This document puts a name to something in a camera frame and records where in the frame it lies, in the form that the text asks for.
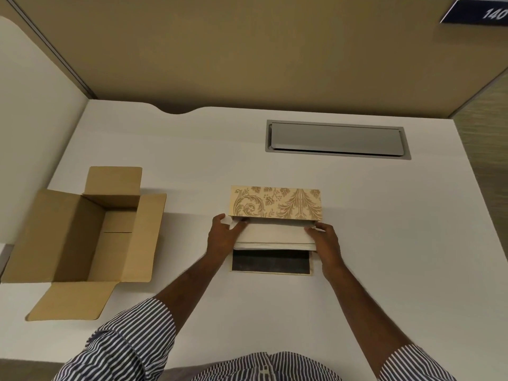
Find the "person's right hand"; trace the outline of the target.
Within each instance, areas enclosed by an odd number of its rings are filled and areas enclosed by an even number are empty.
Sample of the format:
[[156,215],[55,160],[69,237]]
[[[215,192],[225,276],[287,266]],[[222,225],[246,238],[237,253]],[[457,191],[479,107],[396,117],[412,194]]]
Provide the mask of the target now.
[[336,281],[336,278],[346,269],[346,265],[341,255],[338,236],[332,225],[316,223],[310,226],[320,230],[320,237],[313,239],[315,252],[319,256],[322,265],[322,271],[329,282]]

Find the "person's left hand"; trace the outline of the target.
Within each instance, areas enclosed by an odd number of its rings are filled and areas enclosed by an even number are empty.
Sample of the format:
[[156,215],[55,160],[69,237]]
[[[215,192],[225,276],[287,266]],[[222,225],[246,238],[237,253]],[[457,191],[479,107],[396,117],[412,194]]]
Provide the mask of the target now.
[[223,223],[225,214],[221,213],[212,219],[212,226],[208,234],[207,249],[205,253],[206,265],[216,272],[225,261],[225,258],[234,250],[238,239],[234,235],[234,226]]

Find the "white tissue paper bundle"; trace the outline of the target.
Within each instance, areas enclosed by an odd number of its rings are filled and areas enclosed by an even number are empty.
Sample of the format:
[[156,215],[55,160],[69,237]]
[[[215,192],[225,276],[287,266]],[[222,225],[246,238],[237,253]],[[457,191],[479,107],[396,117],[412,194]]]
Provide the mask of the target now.
[[235,250],[304,250],[314,251],[314,240],[305,228],[314,221],[283,218],[247,217],[248,226],[241,232]]

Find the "person's right forearm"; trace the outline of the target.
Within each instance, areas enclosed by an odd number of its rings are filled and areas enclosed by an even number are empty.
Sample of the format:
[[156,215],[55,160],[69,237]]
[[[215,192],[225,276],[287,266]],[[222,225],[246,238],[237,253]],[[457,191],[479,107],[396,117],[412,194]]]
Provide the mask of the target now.
[[381,367],[398,349],[412,344],[345,265],[323,269],[323,273],[372,368]]

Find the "person's left forearm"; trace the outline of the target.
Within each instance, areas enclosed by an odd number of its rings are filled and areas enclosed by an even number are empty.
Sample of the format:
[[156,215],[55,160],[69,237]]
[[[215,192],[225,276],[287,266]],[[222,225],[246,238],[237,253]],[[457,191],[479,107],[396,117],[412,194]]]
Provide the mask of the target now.
[[190,317],[223,264],[224,261],[213,262],[202,258],[153,296],[168,308],[179,329]]

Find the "gold damask patterned box lid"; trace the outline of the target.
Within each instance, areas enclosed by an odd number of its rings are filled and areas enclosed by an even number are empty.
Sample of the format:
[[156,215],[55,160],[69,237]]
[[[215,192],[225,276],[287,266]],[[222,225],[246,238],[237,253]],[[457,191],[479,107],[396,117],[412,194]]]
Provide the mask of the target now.
[[318,189],[231,186],[228,216],[321,222],[321,192]]

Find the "black beige-edged gift box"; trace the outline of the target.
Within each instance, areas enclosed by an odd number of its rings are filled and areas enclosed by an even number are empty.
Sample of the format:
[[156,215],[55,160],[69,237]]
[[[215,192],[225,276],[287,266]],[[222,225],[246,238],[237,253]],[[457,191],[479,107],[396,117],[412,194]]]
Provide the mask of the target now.
[[309,250],[234,250],[232,272],[312,276]]

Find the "open brown cardboard box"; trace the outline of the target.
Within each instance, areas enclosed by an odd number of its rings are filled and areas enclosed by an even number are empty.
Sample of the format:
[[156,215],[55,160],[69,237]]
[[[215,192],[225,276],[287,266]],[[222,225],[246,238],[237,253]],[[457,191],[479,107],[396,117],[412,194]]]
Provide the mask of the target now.
[[25,321],[97,320],[120,283],[152,280],[167,194],[142,167],[91,166],[84,192],[40,190],[1,283],[50,283]]

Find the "blue white striped shirt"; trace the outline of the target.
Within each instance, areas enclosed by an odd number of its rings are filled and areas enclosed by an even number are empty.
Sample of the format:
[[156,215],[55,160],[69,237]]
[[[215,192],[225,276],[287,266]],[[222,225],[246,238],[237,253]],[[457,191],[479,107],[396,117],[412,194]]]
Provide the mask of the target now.
[[[174,346],[168,308],[149,298],[99,327],[53,381],[158,381]],[[191,381],[343,381],[333,370],[294,352],[255,352],[219,362]],[[392,353],[378,381],[456,381],[419,346]]]

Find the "beige cubicle partition panel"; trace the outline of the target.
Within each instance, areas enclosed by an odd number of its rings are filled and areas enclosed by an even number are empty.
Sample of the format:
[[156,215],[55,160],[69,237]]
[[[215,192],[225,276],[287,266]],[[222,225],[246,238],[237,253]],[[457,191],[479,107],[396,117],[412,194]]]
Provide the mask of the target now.
[[508,69],[454,0],[0,0],[89,97],[446,118]]

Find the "white side partition panel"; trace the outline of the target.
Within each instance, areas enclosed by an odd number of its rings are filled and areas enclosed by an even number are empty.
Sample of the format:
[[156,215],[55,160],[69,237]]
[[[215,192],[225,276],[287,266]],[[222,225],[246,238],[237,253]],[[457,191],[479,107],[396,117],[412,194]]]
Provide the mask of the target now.
[[0,17],[0,244],[14,244],[88,103],[11,20]]

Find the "dark blue sign plate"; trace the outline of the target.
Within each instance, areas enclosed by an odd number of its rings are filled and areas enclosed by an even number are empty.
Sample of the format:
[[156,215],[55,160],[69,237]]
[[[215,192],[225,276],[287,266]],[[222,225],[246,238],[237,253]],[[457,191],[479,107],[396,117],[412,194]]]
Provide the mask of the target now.
[[455,0],[440,24],[508,27],[508,0]]

